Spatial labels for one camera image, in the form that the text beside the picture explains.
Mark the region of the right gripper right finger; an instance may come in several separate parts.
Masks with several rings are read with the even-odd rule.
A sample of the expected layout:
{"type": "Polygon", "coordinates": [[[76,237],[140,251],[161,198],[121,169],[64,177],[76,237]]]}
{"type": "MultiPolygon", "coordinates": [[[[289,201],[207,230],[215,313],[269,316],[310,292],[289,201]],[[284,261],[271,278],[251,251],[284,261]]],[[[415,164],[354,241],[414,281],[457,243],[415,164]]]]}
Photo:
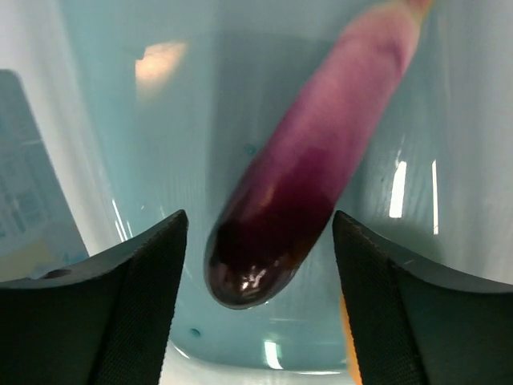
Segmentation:
{"type": "Polygon", "coordinates": [[[509,384],[512,287],[333,217],[349,370],[359,384],[509,384]]]}

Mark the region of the purple toy eggplant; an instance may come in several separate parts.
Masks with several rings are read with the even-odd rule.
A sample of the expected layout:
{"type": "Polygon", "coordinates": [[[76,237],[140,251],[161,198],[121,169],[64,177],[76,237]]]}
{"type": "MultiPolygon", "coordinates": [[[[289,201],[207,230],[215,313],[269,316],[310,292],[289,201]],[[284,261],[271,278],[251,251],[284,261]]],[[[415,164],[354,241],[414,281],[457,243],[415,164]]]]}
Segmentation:
{"type": "Polygon", "coordinates": [[[344,28],[211,232],[205,281],[220,304],[260,305],[296,274],[402,81],[431,7],[384,1],[344,28]]]}

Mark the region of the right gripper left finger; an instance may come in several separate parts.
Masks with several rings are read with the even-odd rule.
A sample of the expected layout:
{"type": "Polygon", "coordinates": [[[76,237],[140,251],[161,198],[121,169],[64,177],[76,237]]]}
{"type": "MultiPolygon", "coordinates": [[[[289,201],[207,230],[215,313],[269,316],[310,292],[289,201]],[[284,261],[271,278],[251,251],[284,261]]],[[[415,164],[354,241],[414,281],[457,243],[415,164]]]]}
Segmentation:
{"type": "Polygon", "coordinates": [[[180,210],[85,261],[3,282],[2,383],[158,383],[187,235],[180,210]]]}

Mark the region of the teal plastic tray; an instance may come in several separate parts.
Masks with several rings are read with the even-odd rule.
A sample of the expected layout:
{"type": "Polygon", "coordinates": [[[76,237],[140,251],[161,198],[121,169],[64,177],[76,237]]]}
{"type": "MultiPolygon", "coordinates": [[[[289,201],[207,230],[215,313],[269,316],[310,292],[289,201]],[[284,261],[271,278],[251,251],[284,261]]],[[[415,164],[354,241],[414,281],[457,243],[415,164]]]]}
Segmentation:
{"type": "MultiPolygon", "coordinates": [[[[246,311],[204,284],[238,178],[366,1],[4,1],[1,277],[36,278],[178,209],[188,248],[162,384],[349,384],[333,238],[246,311]]],[[[512,281],[512,4],[437,1],[337,207],[512,281]]]]}

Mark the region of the yellow toy lemon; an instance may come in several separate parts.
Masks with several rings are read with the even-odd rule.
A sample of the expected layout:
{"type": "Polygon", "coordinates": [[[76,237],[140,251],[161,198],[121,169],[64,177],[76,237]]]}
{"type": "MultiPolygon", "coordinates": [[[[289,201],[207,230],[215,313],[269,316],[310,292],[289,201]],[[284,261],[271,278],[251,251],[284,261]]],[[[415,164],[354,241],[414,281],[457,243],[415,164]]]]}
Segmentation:
{"type": "Polygon", "coordinates": [[[341,296],[341,324],[345,335],[346,366],[348,372],[357,385],[362,385],[362,377],[357,361],[356,349],[349,323],[349,314],[346,308],[344,296],[341,296]]]}

